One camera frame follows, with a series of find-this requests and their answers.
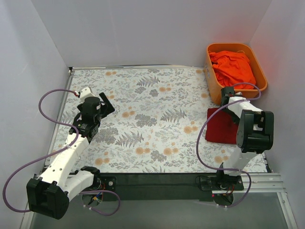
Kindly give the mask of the dark red t-shirt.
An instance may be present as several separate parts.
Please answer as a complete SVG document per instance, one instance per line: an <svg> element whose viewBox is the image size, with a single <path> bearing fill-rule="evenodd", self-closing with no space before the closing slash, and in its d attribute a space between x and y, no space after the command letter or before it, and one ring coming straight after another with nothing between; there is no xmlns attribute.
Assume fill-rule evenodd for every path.
<svg viewBox="0 0 305 229"><path fill-rule="evenodd" d="M234 123L231 116L219 111L208 123L205 139L212 143L236 144L238 124Z"/></svg>

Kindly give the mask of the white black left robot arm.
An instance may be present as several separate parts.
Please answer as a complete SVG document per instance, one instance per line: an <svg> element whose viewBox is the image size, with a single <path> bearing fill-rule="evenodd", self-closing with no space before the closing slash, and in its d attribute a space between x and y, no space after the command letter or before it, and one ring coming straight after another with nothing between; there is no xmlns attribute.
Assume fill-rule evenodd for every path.
<svg viewBox="0 0 305 229"><path fill-rule="evenodd" d="M115 111L105 93L95 96L90 88L79 92L81 104L66 139L65 149L57 154L38 179L27 183L29 209L42 215L61 219L69 202L85 189L96 191L101 187L99 169L83 167L69 178L81 153L98 133L101 120Z"/></svg>

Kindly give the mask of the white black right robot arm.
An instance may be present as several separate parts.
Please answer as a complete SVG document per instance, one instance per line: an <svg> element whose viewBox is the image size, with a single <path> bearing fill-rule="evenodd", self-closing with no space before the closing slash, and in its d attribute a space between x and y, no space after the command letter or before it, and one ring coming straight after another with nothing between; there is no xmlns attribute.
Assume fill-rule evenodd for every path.
<svg viewBox="0 0 305 229"><path fill-rule="evenodd" d="M216 172L216 185L228 189L241 182L241 171L256 155L270 150L274 142L274 113L253 106L240 95L225 93L221 106L238 121L236 148Z"/></svg>

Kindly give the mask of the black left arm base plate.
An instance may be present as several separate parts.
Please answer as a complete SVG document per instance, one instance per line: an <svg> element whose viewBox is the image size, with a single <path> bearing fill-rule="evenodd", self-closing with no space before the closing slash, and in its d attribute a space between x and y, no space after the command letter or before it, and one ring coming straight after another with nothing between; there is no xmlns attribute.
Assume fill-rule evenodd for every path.
<svg viewBox="0 0 305 229"><path fill-rule="evenodd" d="M116 177L102 176L100 177L102 190L115 191L116 190Z"/></svg>

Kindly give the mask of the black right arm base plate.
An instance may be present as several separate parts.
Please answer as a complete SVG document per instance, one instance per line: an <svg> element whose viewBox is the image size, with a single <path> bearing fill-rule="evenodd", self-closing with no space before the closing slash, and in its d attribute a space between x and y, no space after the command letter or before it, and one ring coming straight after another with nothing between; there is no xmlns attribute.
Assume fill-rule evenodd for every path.
<svg viewBox="0 0 305 229"><path fill-rule="evenodd" d="M202 191L214 190L244 190L244 185L241 176L218 176L215 173L199 175L195 178L195 184Z"/></svg>

